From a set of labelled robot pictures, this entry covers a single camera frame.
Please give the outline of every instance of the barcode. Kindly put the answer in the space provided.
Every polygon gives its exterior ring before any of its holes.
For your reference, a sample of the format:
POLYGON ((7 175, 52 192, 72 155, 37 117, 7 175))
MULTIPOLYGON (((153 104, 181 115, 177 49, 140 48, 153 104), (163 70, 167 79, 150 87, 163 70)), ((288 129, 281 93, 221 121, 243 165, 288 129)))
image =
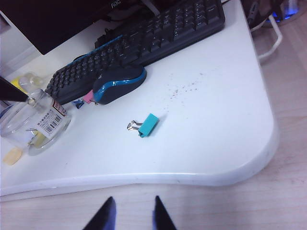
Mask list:
POLYGON ((59 122, 62 120, 62 118, 59 116, 59 115, 57 115, 54 119, 53 119, 53 121, 49 124, 49 126, 47 126, 46 128, 45 128, 45 131, 47 132, 47 133, 52 133, 52 131, 55 129, 55 127, 57 127, 58 125, 59 125, 59 122))

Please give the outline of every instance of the computer mouse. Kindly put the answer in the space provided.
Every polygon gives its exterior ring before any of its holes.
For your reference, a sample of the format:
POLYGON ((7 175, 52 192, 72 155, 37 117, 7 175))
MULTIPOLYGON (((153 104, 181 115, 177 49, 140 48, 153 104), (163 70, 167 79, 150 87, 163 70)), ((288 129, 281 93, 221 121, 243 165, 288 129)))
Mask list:
POLYGON ((146 78, 140 65, 116 67, 100 73, 93 85, 95 102, 108 104, 138 88, 146 78))

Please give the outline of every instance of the teal binder clip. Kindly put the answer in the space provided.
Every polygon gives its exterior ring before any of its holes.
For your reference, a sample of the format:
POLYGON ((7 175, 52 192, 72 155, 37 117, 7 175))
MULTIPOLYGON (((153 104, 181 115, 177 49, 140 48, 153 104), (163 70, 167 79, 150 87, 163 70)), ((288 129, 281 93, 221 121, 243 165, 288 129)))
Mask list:
POLYGON ((129 131, 138 130, 139 136, 141 138, 148 137, 150 135, 151 131, 156 126, 156 124, 158 123, 158 121, 159 121, 159 118, 157 118, 153 114, 149 114, 148 117, 146 118, 146 120, 143 123, 131 121, 127 126, 127 130, 129 130, 129 131))

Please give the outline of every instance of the black keyboard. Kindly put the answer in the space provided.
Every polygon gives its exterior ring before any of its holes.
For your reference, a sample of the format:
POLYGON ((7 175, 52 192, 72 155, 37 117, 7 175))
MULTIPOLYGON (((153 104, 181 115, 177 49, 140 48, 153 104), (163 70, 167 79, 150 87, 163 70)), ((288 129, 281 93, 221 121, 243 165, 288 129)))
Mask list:
POLYGON ((149 65, 220 31, 224 22, 220 0, 183 1, 61 68, 45 91, 61 104, 73 101, 108 68, 149 65))

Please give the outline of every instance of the wall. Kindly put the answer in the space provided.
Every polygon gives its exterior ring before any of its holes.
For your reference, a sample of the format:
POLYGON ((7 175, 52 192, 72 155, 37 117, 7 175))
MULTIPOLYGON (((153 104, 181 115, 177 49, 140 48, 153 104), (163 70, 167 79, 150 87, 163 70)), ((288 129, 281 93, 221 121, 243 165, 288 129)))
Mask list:
POLYGON ((40 53, 2 12, 0 14, 11 26, 0 35, 0 73, 6 77, 40 53))

